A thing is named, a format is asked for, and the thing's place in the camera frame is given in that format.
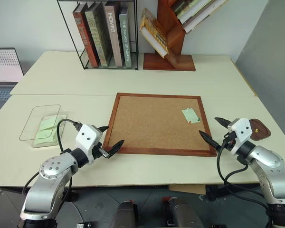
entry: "black cable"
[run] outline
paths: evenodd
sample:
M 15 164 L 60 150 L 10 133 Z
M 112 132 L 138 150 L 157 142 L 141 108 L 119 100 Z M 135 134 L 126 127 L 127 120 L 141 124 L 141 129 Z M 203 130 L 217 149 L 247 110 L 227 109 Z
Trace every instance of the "black cable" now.
M 84 223 L 84 222 L 85 222 L 85 221 L 84 221 L 84 218 L 82 217 L 82 214 L 80 213 L 78 207 L 77 207 L 77 206 L 75 205 L 75 203 L 73 203 L 73 202 L 70 202 L 70 204 L 73 205 L 73 207 L 75 208 L 75 210 L 77 211 L 77 213 L 78 213 L 78 215 L 79 215 L 79 217 L 80 217 L 80 219 L 81 219 L 81 222 Z
M 67 197 L 69 196 L 69 194 L 70 194 L 70 192 L 71 192 L 71 188 L 72 188 L 72 177 L 71 177 L 71 179 L 70 179 L 68 188 L 67 188 L 67 190 L 66 190 L 66 194 L 65 194 L 64 198 L 63 198 L 62 201 L 61 201 L 59 210 L 61 209 L 62 205 L 64 204 L 64 202 L 66 201 Z
M 221 146 L 220 149 L 219 149 L 218 157 L 217 157 L 217 169 L 218 169 L 218 174 L 219 174 L 219 176 L 220 176 L 221 179 L 224 181 L 224 185 L 225 185 L 227 191 L 228 191 L 231 195 L 233 195 L 234 197 L 236 197 L 236 198 L 239 198 L 239 199 L 241 199 L 241 200 L 246 200 L 246 201 L 249 201 L 249 202 L 256 203 L 256 204 L 261 205 L 262 207 L 264 207 L 265 210 L 267 210 L 268 207 L 267 207 L 264 203 L 262 203 L 262 202 L 260 202 L 260 201 L 258 201 L 258 200 L 255 200 L 255 199 L 250 199 L 250 198 L 246 198 L 246 197 L 239 196 L 239 195 L 233 193 L 233 192 L 228 188 L 228 183 L 229 183 L 229 182 L 223 177 L 223 175 L 222 175 L 222 173 L 221 173 L 221 170 L 220 170 L 220 164 L 219 164 L 220 157 L 221 157 L 221 154 L 222 154 L 222 152 L 223 152 L 223 149 L 224 149 L 225 145 L 226 145 L 226 142 L 223 142 L 222 146 Z
M 26 190 L 27 190 L 27 188 L 28 188 L 28 185 L 32 182 L 32 180 L 33 180 L 35 177 L 38 176 L 38 174 L 39 174 L 39 172 L 36 172 L 36 173 L 34 174 L 34 176 L 32 176 L 32 177 L 29 179 L 29 181 L 24 185 L 24 187 L 23 187 L 23 189 L 22 189 L 22 195 L 24 195 L 24 196 L 27 195 Z
M 239 198 L 239 199 L 241 199 L 241 200 L 246 200 L 246 201 L 249 201 L 249 202 L 257 203 L 257 204 L 261 205 L 262 207 L 264 207 L 266 211 L 268 211 L 268 207 L 267 207 L 264 203 L 262 203 L 262 202 L 260 202 L 260 201 L 258 201 L 258 200 L 249 199 L 249 198 L 246 198 L 246 197 L 239 196 L 239 195 L 233 193 L 233 192 L 229 189 L 228 184 L 230 184 L 230 183 L 228 182 L 228 178 L 230 178 L 232 175 L 234 175 L 234 174 L 236 174 L 236 173 L 246 171 L 246 170 L 248 169 L 248 165 L 246 164 L 244 168 L 229 173 L 229 174 L 224 178 L 223 175 L 222 175 L 222 173 L 221 173 L 221 171 L 220 171 L 219 161 L 220 161 L 220 156 L 221 156 L 221 154 L 222 154 L 222 151 L 223 151 L 223 149 L 224 149 L 225 144 L 226 144 L 226 143 L 223 143 L 223 145 L 221 146 L 221 148 L 220 148 L 220 150 L 219 150 L 219 152 L 218 152 L 217 167 L 218 167 L 218 173 L 219 173 L 221 179 L 224 181 L 224 186 L 226 187 L 227 191 L 228 191 L 231 195 L 233 195 L 234 197 L 237 197 L 237 198 Z M 271 220 L 271 217 L 268 216 L 268 222 L 267 222 L 267 224 L 266 224 L 265 227 L 266 227 L 266 228 L 271 228 L 271 226 L 272 226 L 272 220 Z
M 57 123 L 57 138 L 58 138 L 58 144 L 59 144 L 59 147 L 60 147 L 60 150 L 61 152 L 63 153 L 63 148 L 62 148 L 62 144 L 61 144 L 61 140 L 60 140 L 60 133 L 59 133 L 59 128 L 60 128 L 60 124 L 64 121 L 68 121 L 72 124 L 75 124 L 75 121 L 73 120 L 70 120 L 70 119 L 62 119 L 60 120 L 58 123 Z
M 228 182 L 228 181 L 226 181 L 226 183 L 227 183 L 229 186 L 236 187 L 236 188 L 238 188 L 238 189 L 242 189 L 242 190 L 245 190 L 245 191 L 252 192 L 252 193 L 254 193 L 254 194 L 256 194 L 256 195 L 259 195 L 260 197 L 264 198 L 263 194 L 260 193 L 260 192 L 258 192 L 258 191 L 251 190 L 251 189 L 245 188 L 245 187 L 243 187 L 243 186 L 239 186 L 239 185 L 237 185 L 237 184 L 232 184 L 232 183 L 230 183 L 230 182 Z

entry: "yellow book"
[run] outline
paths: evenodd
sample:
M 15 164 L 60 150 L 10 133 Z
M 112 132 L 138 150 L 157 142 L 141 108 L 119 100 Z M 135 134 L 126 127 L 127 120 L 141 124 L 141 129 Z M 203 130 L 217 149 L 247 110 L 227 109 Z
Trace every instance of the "yellow book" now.
M 139 31 L 161 57 L 164 58 L 169 53 L 167 34 L 147 8 L 143 9 Z

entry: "clear plastic container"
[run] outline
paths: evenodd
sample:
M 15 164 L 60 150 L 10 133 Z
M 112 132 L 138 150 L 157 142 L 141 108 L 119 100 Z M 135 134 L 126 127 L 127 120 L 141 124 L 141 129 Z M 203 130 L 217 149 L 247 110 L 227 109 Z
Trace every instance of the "clear plastic container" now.
M 33 148 L 55 146 L 58 144 L 57 124 L 66 117 L 59 104 L 36 106 L 32 109 L 19 139 Z M 64 124 L 62 122 L 59 127 L 60 137 Z

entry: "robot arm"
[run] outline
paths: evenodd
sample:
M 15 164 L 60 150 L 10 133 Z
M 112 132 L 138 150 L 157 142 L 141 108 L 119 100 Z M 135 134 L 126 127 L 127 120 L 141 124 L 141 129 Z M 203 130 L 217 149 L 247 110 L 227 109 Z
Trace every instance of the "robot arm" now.
M 248 119 L 236 119 L 233 122 L 215 118 L 228 128 L 225 135 L 225 148 L 242 164 L 248 164 L 259 179 L 259 183 L 268 204 L 268 215 L 274 227 L 285 227 L 285 168 L 284 160 L 277 153 L 262 146 L 255 146 L 249 140 L 252 130 Z M 216 150 L 220 145 L 211 136 L 200 132 L 203 139 Z
M 108 127 L 96 128 L 84 124 L 76 136 L 76 149 L 44 161 L 36 182 L 29 190 L 20 214 L 18 228 L 55 228 L 55 217 L 63 203 L 64 186 L 85 164 L 96 158 L 110 158 L 121 148 L 123 140 L 107 152 L 101 148 L 103 131 Z

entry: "laptop screen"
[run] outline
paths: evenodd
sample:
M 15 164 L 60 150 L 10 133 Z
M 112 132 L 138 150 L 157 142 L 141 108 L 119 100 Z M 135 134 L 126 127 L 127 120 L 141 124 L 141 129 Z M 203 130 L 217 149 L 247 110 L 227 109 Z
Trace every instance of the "laptop screen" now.
M 0 84 L 17 83 L 23 72 L 14 48 L 0 48 Z

